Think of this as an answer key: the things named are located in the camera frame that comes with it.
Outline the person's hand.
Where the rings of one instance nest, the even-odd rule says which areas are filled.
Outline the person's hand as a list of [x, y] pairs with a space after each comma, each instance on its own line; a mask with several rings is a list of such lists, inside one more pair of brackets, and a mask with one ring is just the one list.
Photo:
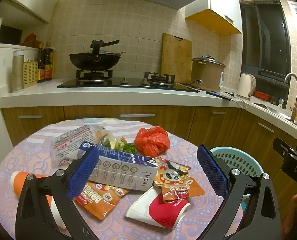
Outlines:
[[291, 198], [291, 209], [281, 224], [281, 239], [285, 239], [293, 228], [295, 220], [295, 210], [297, 207], [297, 194]]

